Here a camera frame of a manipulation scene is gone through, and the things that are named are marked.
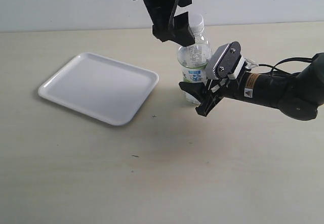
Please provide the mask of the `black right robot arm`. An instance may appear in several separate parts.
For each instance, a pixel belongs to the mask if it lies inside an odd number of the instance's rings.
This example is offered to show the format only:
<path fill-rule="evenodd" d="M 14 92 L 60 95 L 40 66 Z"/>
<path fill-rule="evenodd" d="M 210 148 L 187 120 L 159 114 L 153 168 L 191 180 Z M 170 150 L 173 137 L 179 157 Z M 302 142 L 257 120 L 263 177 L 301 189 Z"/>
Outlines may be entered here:
<path fill-rule="evenodd" d="M 323 105 L 323 53 L 285 61 L 301 61 L 308 66 L 296 73 L 286 73 L 276 67 L 267 73 L 243 69 L 236 80 L 226 79 L 224 83 L 208 80 L 206 84 L 180 82 L 179 86 L 199 101 L 195 110 L 200 116 L 207 116 L 223 98 L 230 98 L 278 109 L 296 120 L 313 120 L 318 107 Z"/>

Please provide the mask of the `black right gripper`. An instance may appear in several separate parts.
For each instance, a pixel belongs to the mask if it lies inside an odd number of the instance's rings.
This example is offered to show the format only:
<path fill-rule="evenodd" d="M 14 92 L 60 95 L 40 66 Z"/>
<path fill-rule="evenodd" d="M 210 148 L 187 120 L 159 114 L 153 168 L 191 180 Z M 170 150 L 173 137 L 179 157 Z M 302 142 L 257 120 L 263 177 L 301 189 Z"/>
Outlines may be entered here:
<path fill-rule="evenodd" d="M 244 68 L 235 80 L 225 79 L 225 84 L 217 84 L 213 80 L 208 80 L 207 85 L 203 82 L 190 83 L 179 82 L 179 87 L 185 93 L 193 96 L 198 102 L 199 106 L 196 107 L 196 112 L 200 116 L 207 117 L 211 110 L 224 98 L 234 98 L 241 85 L 243 76 L 247 73 Z"/>

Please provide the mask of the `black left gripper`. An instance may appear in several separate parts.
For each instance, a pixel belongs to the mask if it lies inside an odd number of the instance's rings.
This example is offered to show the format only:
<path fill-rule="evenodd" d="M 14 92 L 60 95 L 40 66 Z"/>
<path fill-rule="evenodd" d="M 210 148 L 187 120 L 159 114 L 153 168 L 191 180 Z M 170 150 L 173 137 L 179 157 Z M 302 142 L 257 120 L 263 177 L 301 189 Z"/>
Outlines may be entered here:
<path fill-rule="evenodd" d="M 185 12 L 174 17 L 177 7 L 186 7 L 192 4 L 192 0 L 143 0 L 143 2 L 153 23 L 152 34 L 157 39 L 166 42 L 174 41 L 175 38 L 175 42 L 182 47 L 195 44 L 195 37 L 189 25 L 189 13 Z"/>

